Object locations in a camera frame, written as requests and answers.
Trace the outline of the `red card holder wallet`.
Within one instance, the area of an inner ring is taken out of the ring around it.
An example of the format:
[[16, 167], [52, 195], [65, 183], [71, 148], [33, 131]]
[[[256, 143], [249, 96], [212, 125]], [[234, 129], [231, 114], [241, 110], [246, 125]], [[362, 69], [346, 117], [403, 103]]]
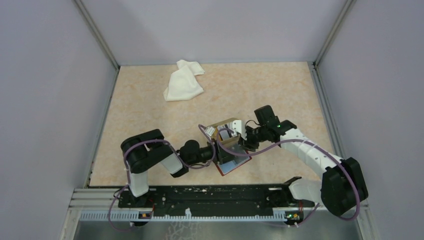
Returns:
[[222, 164], [220, 164], [218, 162], [214, 163], [217, 170], [221, 174], [221, 176], [228, 175], [230, 172], [234, 171], [235, 169], [244, 165], [245, 163], [247, 163], [248, 161], [250, 161], [252, 159], [252, 157], [249, 157], [249, 156], [230, 155], [225, 151], [223, 152], [223, 154], [226, 157], [230, 157], [230, 161], [227, 161], [227, 162], [222, 163]]

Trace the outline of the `beige oval tray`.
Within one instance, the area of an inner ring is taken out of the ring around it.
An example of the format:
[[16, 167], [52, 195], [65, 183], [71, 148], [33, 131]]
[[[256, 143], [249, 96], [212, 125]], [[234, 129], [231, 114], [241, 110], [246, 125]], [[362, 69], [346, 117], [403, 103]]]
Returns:
[[[218, 133], [218, 131], [219, 130], [217, 130], [217, 127], [219, 126], [219, 125], [225, 125], [225, 124], [228, 124], [229, 125], [229, 123], [230, 122], [232, 122], [232, 121], [234, 121], [234, 120], [239, 120], [238, 118], [235, 118], [235, 117], [231, 117], [231, 118], [228, 118], [228, 119], [226, 119], [226, 120], [223, 120], [223, 121], [220, 121], [220, 122], [217, 122], [217, 123], [214, 123], [214, 124], [212, 124], [212, 125], [208, 125], [208, 126], [212, 126], [212, 127], [214, 127], [214, 128], [216, 128], [216, 131], [215, 131], [215, 136], [213, 136], [213, 137], [210, 137], [210, 136], [208, 136], [211, 140], [214, 140], [214, 141], [216, 141], [217, 140], [217, 138], [219, 138], [220, 139], [220, 136], [219, 136], [219, 133]], [[223, 145], [223, 146], [225, 146], [226, 148], [232, 148], [234, 145], [237, 145], [238, 144], [238, 141], [239, 141], [239, 136], [236, 136], [236, 137], [232, 137], [232, 138], [230, 138], [230, 139], [226, 139], [226, 140], [221, 140], [220, 139], [220, 142], [221, 142], [221, 144]]]

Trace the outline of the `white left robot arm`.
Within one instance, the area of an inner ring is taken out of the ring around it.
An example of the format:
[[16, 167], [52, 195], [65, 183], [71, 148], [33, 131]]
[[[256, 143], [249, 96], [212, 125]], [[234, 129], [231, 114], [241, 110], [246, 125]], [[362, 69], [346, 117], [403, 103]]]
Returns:
[[120, 148], [126, 168], [130, 200], [138, 207], [149, 203], [148, 170], [162, 164], [169, 174], [178, 178], [196, 164], [223, 164], [235, 158], [220, 147], [214, 138], [200, 147], [196, 140], [188, 140], [178, 150], [165, 140], [159, 129], [154, 129], [124, 140]]

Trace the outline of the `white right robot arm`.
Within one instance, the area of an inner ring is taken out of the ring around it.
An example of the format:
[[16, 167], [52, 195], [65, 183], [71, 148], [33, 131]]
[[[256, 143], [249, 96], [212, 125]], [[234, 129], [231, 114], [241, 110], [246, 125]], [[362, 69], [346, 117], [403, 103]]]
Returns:
[[241, 120], [230, 123], [232, 136], [238, 136], [239, 145], [255, 152], [260, 143], [271, 142], [285, 149], [313, 170], [318, 181], [299, 178], [282, 191], [281, 199], [287, 206], [295, 206], [300, 200], [324, 205], [337, 216], [350, 209], [360, 208], [369, 197], [360, 163], [353, 157], [343, 159], [334, 155], [305, 136], [291, 121], [280, 121], [270, 105], [254, 111], [257, 127], [250, 127]]

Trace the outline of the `silver magnetic stripe card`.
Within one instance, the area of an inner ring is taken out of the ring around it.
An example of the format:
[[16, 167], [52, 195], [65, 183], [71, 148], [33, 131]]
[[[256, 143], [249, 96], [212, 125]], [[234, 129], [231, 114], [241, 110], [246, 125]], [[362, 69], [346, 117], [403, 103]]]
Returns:
[[217, 130], [221, 130], [221, 129], [227, 129], [227, 130], [222, 130], [219, 132], [219, 137], [222, 141], [237, 136], [236, 133], [234, 133], [232, 130], [229, 130], [230, 126], [228, 124], [218, 125]]

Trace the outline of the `white crumpled cloth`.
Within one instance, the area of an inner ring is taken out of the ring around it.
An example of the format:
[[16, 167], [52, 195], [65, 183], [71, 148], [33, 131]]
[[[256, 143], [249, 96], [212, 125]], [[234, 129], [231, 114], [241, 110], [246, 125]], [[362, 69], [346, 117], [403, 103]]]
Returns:
[[167, 88], [163, 92], [166, 102], [188, 101], [204, 92], [196, 76], [204, 75], [205, 70], [197, 61], [179, 60], [178, 70], [170, 75]]

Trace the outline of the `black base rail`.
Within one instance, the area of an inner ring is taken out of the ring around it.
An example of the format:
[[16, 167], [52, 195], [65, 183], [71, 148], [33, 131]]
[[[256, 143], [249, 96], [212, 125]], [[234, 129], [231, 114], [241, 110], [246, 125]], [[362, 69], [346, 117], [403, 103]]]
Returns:
[[189, 209], [194, 217], [267, 217], [274, 208], [314, 207], [296, 200], [286, 184], [151, 186], [140, 197], [125, 190], [119, 208], [154, 208], [155, 217], [180, 217]]

